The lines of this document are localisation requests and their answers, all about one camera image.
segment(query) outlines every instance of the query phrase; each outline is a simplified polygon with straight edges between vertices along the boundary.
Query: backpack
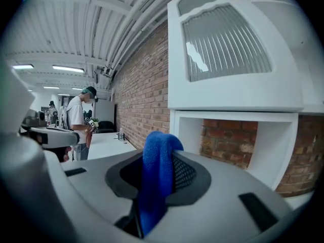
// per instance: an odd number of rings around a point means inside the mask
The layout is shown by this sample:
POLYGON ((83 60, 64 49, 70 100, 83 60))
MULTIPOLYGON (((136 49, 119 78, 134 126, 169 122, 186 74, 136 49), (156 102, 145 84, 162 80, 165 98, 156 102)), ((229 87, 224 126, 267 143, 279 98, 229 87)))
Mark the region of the backpack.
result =
POLYGON ((59 128, 70 130, 70 125, 68 124, 68 117, 67 117, 67 106, 61 106, 60 113, 59 113, 59 128))

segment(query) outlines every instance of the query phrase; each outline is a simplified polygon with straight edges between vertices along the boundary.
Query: white desk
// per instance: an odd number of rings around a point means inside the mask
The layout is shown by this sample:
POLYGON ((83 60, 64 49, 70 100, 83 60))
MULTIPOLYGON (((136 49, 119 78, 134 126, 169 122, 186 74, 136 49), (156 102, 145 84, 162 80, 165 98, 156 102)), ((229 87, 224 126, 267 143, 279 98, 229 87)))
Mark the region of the white desk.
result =
POLYGON ((93 134, 88 159, 113 156, 136 150, 127 140, 119 141, 115 138, 117 138, 117 133, 93 134))

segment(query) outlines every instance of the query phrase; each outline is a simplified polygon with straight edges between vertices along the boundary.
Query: white ceiling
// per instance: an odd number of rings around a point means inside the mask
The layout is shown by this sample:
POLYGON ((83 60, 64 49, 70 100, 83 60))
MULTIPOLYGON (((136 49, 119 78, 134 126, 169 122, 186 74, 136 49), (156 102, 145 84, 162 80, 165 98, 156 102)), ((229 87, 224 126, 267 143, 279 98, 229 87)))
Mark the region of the white ceiling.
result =
POLYGON ((34 66, 17 70, 31 89, 57 86, 56 93, 76 95, 72 87, 94 86, 108 98, 107 74, 118 71, 166 20, 169 1, 25 0, 5 32, 2 54, 10 65, 34 66), (85 73, 54 70, 52 65, 83 68, 85 73))

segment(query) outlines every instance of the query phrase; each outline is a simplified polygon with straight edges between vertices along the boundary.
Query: red brick wall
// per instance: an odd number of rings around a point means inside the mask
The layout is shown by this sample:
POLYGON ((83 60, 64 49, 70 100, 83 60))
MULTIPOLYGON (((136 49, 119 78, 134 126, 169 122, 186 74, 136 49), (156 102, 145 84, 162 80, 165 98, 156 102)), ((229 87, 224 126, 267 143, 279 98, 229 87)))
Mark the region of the red brick wall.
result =
POLYGON ((314 189, 324 160, 324 116, 299 116, 294 152, 276 191, 283 197, 314 189))
POLYGON ((200 153, 246 169, 257 134, 256 121, 204 119, 200 153))
POLYGON ((160 25, 116 76, 116 126, 136 148, 151 131, 169 133, 168 24, 160 25))
MULTIPOLYGON (((246 169, 253 153, 257 122, 204 119, 203 156, 246 169)), ((276 191, 283 197, 310 192, 324 166, 324 116, 299 116, 294 152, 276 191)))

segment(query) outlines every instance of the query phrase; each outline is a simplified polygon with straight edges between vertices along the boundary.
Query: black chair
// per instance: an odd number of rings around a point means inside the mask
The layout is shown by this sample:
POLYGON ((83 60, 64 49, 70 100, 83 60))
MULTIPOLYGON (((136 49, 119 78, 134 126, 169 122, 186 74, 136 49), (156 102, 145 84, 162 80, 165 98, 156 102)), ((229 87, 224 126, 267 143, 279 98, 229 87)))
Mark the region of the black chair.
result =
POLYGON ((99 123, 97 133, 112 133, 114 132, 114 124, 111 121, 102 120, 99 123))

